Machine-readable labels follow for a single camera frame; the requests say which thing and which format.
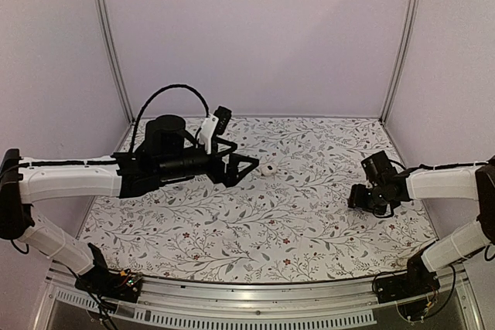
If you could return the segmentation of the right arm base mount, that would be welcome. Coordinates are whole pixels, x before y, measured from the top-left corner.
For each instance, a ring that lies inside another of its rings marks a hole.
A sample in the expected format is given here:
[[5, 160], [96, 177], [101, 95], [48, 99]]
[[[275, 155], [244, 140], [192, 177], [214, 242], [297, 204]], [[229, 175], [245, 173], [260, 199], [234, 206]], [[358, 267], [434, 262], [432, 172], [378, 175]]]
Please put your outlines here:
[[437, 302], [440, 283], [436, 274], [418, 281], [407, 273], [383, 272], [372, 280], [378, 303], [395, 303], [398, 314], [409, 323], [424, 321]]

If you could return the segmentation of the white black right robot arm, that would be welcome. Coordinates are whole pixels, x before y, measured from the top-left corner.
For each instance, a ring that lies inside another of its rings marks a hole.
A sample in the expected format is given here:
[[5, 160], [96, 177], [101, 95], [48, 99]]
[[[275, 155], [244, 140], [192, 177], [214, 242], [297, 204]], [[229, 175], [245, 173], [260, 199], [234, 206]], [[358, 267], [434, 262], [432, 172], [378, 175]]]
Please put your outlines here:
[[398, 171], [384, 151], [361, 165], [368, 184], [351, 187], [348, 207], [386, 219], [403, 202], [424, 199], [471, 199], [478, 202], [474, 221], [416, 253], [407, 262], [400, 289], [415, 296], [428, 286], [435, 272], [467, 259], [494, 244], [494, 159], [448, 165], [419, 165]]

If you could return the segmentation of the cream earbud charging case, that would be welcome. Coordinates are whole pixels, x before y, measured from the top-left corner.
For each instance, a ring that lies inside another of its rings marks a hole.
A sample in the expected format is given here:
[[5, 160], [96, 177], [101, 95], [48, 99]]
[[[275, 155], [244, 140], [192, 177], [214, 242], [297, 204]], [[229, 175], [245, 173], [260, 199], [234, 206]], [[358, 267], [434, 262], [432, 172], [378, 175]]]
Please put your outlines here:
[[263, 176], [274, 175], [277, 172], [277, 167], [271, 164], [262, 165], [260, 167], [260, 172]]

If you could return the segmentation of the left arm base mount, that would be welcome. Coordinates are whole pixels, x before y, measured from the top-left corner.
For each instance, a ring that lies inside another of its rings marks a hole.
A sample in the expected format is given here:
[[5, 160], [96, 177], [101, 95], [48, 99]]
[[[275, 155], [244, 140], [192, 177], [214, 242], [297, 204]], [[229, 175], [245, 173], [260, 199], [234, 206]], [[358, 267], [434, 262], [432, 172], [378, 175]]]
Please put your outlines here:
[[85, 274], [78, 274], [75, 288], [104, 298], [136, 303], [142, 291], [143, 274], [130, 269], [112, 271], [99, 248], [88, 244], [94, 266]]

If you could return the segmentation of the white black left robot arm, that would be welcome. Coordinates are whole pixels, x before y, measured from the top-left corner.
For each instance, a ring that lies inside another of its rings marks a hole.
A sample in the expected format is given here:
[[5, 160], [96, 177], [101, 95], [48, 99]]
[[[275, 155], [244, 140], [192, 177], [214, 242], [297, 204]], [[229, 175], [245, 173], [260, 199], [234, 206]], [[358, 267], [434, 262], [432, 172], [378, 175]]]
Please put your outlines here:
[[237, 145], [223, 139], [229, 120], [210, 114], [192, 135], [183, 118], [162, 115], [146, 124], [137, 149], [96, 159], [35, 160], [9, 149], [1, 163], [1, 238], [36, 248], [84, 277], [98, 294], [109, 294], [115, 279], [101, 251], [33, 211], [33, 204], [79, 196], [133, 199], [198, 175], [236, 186], [259, 161], [239, 155]]

